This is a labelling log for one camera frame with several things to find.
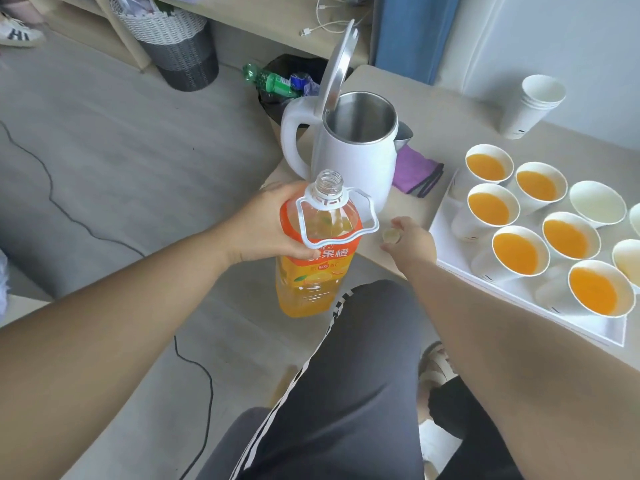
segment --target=black trash bag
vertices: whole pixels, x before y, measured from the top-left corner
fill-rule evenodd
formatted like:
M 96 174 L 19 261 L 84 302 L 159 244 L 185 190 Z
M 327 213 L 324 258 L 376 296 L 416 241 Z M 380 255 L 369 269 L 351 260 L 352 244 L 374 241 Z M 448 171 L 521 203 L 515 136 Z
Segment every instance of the black trash bag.
M 283 54 L 276 57 L 274 60 L 265 65 L 265 70 L 275 72 L 284 78 L 290 78 L 291 74 L 295 72 L 306 72 L 311 76 L 314 82 L 320 84 L 322 76 L 328 60 L 322 57 L 300 57 L 298 55 Z M 347 70 L 347 77 L 351 75 L 353 69 L 349 67 Z M 267 115 L 274 120 L 278 126 L 282 121 L 282 114 L 284 108 L 286 108 L 289 101 L 292 98 L 286 98 L 277 94 L 268 93 L 261 89 L 258 89 L 258 101 L 264 108 Z M 309 128 L 308 125 L 300 125 L 300 128 Z

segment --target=bottle handle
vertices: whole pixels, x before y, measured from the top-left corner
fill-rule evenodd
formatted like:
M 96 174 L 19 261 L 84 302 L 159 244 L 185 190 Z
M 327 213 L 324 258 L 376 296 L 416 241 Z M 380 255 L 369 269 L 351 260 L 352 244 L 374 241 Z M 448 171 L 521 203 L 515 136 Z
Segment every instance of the bottle handle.
M 296 145 L 296 133 L 298 126 L 303 123 L 315 125 L 322 122 L 322 119 L 314 115 L 316 101 L 317 96 L 306 96 L 289 101 L 284 109 L 280 128 L 280 144 L 284 158 L 292 170 L 305 180 L 311 179 L 311 168 L 300 158 Z
M 348 242 L 354 241 L 364 234 L 371 234 L 377 232 L 378 229 L 380 229 L 380 222 L 378 220 L 378 216 L 376 215 L 375 205 L 371 196 L 354 187 L 345 187 L 343 189 L 343 192 L 346 194 L 347 200 L 349 199 L 349 194 L 351 192 L 356 192 L 357 194 L 360 194 L 365 199 L 367 199 L 367 201 L 369 202 L 369 211 L 371 212 L 371 217 L 373 218 L 373 225 L 371 227 L 363 227 L 362 229 L 357 230 L 346 239 L 322 239 L 318 242 L 311 242 L 309 241 L 309 238 L 307 236 L 307 226 L 305 224 L 305 217 L 302 212 L 302 202 L 307 200 L 307 193 L 305 192 L 305 195 L 302 195 L 302 197 L 296 200 L 296 208 L 298 209 L 298 220 L 300 222 L 300 237 L 302 238 L 302 243 L 309 249 L 320 249 L 331 244 L 347 244 Z

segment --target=person's left hand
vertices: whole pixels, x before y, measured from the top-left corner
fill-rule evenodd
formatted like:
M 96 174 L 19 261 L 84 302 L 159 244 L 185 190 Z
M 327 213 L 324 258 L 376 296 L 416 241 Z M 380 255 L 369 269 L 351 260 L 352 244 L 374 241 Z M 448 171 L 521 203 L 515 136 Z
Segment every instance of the person's left hand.
M 282 204 L 302 195 L 307 185 L 308 182 L 267 185 L 235 215 L 212 229 L 222 234 L 232 263 L 273 256 L 318 257 L 320 251 L 288 237 L 280 224 Z

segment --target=white and gray basket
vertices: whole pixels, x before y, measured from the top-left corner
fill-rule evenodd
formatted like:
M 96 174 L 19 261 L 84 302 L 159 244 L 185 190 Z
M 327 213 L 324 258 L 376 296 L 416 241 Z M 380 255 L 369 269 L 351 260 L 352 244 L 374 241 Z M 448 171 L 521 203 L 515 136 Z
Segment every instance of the white and gray basket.
M 171 15 L 128 15 L 118 0 L 109 3 L 172 88 L 197 91 L 218 76 L 218 58 L 206 18 L 180 8 Z

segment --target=orange juice bottle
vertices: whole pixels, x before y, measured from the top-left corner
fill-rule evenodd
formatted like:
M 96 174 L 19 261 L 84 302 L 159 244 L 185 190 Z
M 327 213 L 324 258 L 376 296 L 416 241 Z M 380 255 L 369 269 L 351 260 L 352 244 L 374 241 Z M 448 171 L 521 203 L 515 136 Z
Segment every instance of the orange juice bottle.
M 352 191 L 369 200 L 372 227 L 363 228 L 358 210 L 349 199 Z M 345 188 L 338 172 L 324 170 L 302 195 L 282 206 L 280 223 L 289 237 L 320 250 L 320 257 L 311 260 L 277 258 L 276 291 L 282 311 L 293 318 L 327 311 L 361 236 L 379 228 L 371 198 L 357 189 Z

